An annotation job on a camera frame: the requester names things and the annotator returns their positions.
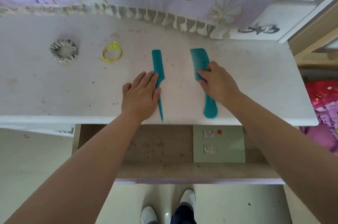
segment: hand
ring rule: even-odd
[[[122,114],[130,115],[142,123],[155,111],[161,89],[156,89],[158,74],[142,72],[133,81],[123,85]]]
[[[207,70],[197,70],[197,73],[206,80],[198,81],[206,94],[225,107],[241,93],[232,76],[214,61]]]

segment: teal comb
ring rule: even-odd
[[[154,72],[155,74],[158,74],[158,80],[156,83],[156,88],[158,88],[159,84],[165,79],[161,50],[152,50],[151,55],[152,55],[152,62],[154,64]],[[161,115],[161,119],[163,122],[163,111],[162,111],[161,98],[158,100],[158,108],[159,108],[159,114]]]
[[[203,77],[201,77],[197,70],[202,69],[206,70],[206,67],[209,64],[209,57],[206,53],[205,49],[203,48],[196,48],[190,50],[192,62],[194,64],[194,74],[195,74],[195,80],[205,80]],[[208,94],[205,95],[205,106],[204,106],[204,116],[206,118],[215,118],[217,116],[218,110],[216,106],[216,102],[210,98]]]

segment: foot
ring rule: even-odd
[[[195,193],[191,189],[187,189],[184,191],[183,196],[181,197],[181,203],[188,203],[191,207],[195,208],[196,196]]]
[[[150,222],[157,223],[157,216],[156,216],[154,209],[151,206],[147,206],[146,208],[142,210],[141,223],[148,224]]]

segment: yellow hair tie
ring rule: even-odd
[[[119,55],[116,59],[108,59],[108,58],[106,58],[106,57],[104,56],[105,53],[106,53],[108,50],[116,50],[116,51],[120,51],[120,55]],[[102,57],[103,57],[103,58],[101,59],[101,61],[114,62],[114,61],[119,60],[119,59],[121,58],[121,56],[122,56],[122,50],[121,50],[119,44],[118,44],[116,41],[114,41],[114,42],[108,44],[106,47],[104,47],[104,50],[102,51]]]

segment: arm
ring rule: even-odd
[[[241,93],[231,75],[215,62],[198,71],[205,92],[226,107],[322,223],[337,222],[338,157]]]
[[[141,122],[157,107],[158,74],[123,86],[122,113],[62,164],[5,222],[95,223]]]

